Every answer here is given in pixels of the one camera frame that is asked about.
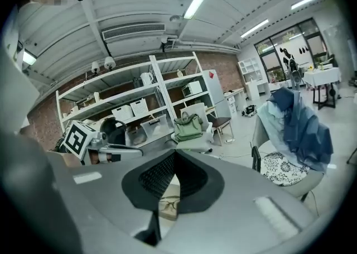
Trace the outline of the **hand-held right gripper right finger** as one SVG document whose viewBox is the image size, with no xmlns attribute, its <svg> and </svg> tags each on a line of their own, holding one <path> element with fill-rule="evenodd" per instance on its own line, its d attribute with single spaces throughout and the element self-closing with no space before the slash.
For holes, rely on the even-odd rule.
<svg viewBox="0 0 357 254">
<path fill-rule="evenodd" d="M 221 196 L 206 211 L 180 214 L 161 241 L 169 254 L 302 254 L 315 218 L 300 200 L 251 168 L 192 152 L 221 173 Z"/>
</svg>

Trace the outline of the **thin-framed eyeglasses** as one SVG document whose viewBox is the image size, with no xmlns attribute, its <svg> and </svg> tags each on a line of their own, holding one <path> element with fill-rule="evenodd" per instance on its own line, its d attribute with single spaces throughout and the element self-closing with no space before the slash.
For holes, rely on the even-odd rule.
<svg viewBox="0 0 357 254">
<path fill-rule="evenodd" d="M 162 197 L 159 201 L 159 210 L 164 211 L 177 211 L 177 205 L 180 202 L 180 197 L 177 195 Z"/>
</svg>

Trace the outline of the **beige cloth pouch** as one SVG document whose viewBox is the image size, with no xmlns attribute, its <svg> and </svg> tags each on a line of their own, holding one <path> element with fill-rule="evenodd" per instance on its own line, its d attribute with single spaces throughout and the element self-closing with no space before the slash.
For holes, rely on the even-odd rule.
<svg viewBox="0 0 357 254">
<path fill-rule="evenodd" d="M 159 207 L 159 216 L 169 221 L 175 221 L 177 219 L 177 209 L 172 205 L 164 205 Z"/>
</svg>

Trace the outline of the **person's left forearm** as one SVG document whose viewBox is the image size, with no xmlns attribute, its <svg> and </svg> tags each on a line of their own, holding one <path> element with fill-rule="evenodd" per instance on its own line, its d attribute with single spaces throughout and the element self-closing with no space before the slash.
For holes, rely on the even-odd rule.
<svg viewBox="0 0 357 254">
<path fill-rule="evenodd" d="M 67 167 L 81 167 L 81 161 L 73 154 L 61 154 Z"/>
</svg>

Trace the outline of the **white perforated storage basket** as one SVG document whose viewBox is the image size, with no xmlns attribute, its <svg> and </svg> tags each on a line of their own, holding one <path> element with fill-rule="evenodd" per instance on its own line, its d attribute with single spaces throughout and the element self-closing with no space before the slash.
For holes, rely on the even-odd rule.
<svg viewBox="0 0 357 254">
<path fill-rule="evenodd" d="M 130 105 L 123 105 L 112 109 L 114 118 L 118 121 L 126 121 L 134 117 L 134 113 Z"/>
<path fill-rule="evenodd" d="M 135 102 L 132 102 L 130 104 L 131 109 L 133 111 L 133 114 L 135 116 L 140 116 L 142 114 L 145 114 L 148 112 L 148 107 L 147 107 L 147 103 L 146 100 L 144 98 L 137 100 Z"/>
</svg>

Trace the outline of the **clear plastic storage box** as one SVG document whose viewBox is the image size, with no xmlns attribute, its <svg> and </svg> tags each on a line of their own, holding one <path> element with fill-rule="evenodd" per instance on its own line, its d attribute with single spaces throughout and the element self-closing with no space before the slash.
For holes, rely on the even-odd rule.
<svg viewBox="0 0 357 254">
<path fill-rule="evenodd" d="M 148 139 L 163 136 L 169 131 L 166 115 L 158 116 L 140 124 Z"/>
</svg>

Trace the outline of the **black and white patterned cushion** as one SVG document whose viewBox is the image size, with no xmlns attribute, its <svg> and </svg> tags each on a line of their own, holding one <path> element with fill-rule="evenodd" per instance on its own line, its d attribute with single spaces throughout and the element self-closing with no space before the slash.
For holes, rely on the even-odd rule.
<svg viewBox="0 0 357 254">
<path fill-rule="evenodd" d="M 304 179 L 310 168 L 294 166 L 279 152 L 267 154 L 261 159 L 260 173 L 278 186 L 291 186 Z"/>
</svg>

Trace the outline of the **white shelf unit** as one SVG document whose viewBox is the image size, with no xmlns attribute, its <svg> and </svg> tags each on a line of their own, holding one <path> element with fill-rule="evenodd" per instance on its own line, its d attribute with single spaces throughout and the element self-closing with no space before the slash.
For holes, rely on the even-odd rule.
<svg viewBox="0 0 357 254">
<path fill-rule="evenodd" d="M 140 87 L 133 87 L 125 92 L 116 93 L 104 99 L 100 98 L 89 106 L 78 107 L 78 104 L 93 97 L 95 92 L 102 93 L 132 83 L 134 79 L 144 73 L 149 74 L 153 79 L 149 85 L 142 84 Z M 147 145 L 174 132 L 172 124 L 174 118 L 177 117 L 176 106 L 187 105 L 199 98 L 208 107 L 207 114 L 216 112 L 208 80 L 208 71 L 202 69 L 196 54 L 161 60 L 157 60 L 151 55 L 148 62 L 125 66 L 86 80 L 66 92 L 57 92 L 56 104 L 60 126 L 62 131 L 65 131 L 73 120 L 84 121 L 116 107 L 126 106 L 150 95 L 156 95 L 157 98 L 162 98 L 162 102 L 157 108 L 148 109 L 125 119 L 125 123 L 129 124 L 147 117 L 154 118 L 155 114 L 160 112 L 167 112 L 167 128 L 162 131 L 155 130 L 153 135 L 147 136 L 146 141 L 143 142 L 144 145 Z M 183 89 L 189 87 L 192 82 L 199 82 L 200 92 L 192 95 L 182 94 L 181 99 L 171 99 L 169 94 L 171 89 Z"/>
</svg>

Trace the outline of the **grey chair with black legs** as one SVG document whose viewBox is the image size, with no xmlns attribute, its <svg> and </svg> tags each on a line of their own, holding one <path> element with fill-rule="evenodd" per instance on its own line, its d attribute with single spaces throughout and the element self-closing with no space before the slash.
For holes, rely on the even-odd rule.
<svg viewBox="0 0 357 254">
<path fill-rule="evenodd" d="M 285 113 L 271 101 L 266 101 L 257 109 L 257 119 L 250 146 L 252 169 L 258 173 L 260 173 L 261 159 L 273 152 L 279 152 L 294 166 L 309 167 L 298 162 L 297 155 L 289 150 L 288 145 L 283 140 L 284 115 Z M 299 183 L 279 187 L 304 201 L 308 193 L 319 185 L 326 172 L 325 170 L 316 171 L 311 167 L 309 168 L 307 176 Z"/>
</svg>

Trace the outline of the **round white table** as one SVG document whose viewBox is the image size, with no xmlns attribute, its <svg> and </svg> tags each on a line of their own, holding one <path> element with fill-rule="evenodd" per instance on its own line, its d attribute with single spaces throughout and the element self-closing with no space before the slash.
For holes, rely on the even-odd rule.
<svg viewBox="0 0 357 254">
<path fill-rule="evenodd" d="M 163 194 L 164 197 L 180 197 L 180 182 L 176 175 L 173 176 L 171 182 L 169 183 L 167 189 Z"/>
</svg>

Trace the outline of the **green handbag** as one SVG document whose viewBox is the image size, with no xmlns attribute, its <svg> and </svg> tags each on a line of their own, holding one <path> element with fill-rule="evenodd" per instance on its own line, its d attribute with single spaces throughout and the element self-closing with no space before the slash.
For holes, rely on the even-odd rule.
<svg viewBox="0 0 357 254">
<path fill-rule="evenodd" d="M 185 117 L 174 120 L 174 137 L 178 142 L 193 140 L 201 137 L 202 119 L 198 114 L 186 114 Z"/>
</svg>

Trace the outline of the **brown seat wooden chair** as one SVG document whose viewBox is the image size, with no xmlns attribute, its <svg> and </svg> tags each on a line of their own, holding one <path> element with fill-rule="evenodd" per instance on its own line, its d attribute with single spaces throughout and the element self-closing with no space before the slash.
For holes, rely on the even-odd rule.
<svg viewBox="0 0 357 254">
<path fill-rule="evenodd" d="M 231 139 L 235 139 L 230 117 L 219 117 L 215 106 L 207 107 L 205 112 L 208 117 L 208 121 L 213 124 L 213 130 L 216 131 L 218 134 L 220 146 L 223 145 L 221 136 L 223 134 L 223 127 L 225 127 L 226 125 L 228 125 L 230 128 Z"/>
</svg>

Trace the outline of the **person's white printed t-shirt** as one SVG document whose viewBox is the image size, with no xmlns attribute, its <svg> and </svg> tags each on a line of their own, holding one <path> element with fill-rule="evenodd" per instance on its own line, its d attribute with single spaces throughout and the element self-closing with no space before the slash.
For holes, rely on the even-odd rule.
<svg viewBox="0 0 357 254">
<path fill-rule="evenodd" d="M 0 30 L 0 131 L 17 133 L 39 92 L 22 71 L 24 49 L 20 39 L 18 7 L 14 6 Z"/>
</svg>

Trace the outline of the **blue cloth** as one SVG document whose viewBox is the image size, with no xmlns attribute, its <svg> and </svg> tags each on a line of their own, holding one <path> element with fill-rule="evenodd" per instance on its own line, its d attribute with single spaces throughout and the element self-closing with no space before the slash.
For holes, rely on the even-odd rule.
<svg viewBox="0 0 357 254">
<path fill-rule="evenodd" d="M 330 130 L 305 105 L 299 91 L 281 87 L 257 115 L 272 145 L 291 164 L 326 172 L 334 152 Z"/>
</svg>

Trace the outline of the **ceiling air vent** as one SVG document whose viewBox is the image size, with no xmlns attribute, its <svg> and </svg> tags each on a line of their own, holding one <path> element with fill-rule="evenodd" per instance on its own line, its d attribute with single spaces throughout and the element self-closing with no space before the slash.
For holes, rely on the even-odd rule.
<svg viewBox="0 0 357 254">
<path fill-rule="evenodd" d="M 118 26 L 102 31 L 102 37 L 105 41 L 119 37 L 136 35 L 139 33 L 165 32 L 164 23 L 138 23 L 134 25 Z"/>
</svg>

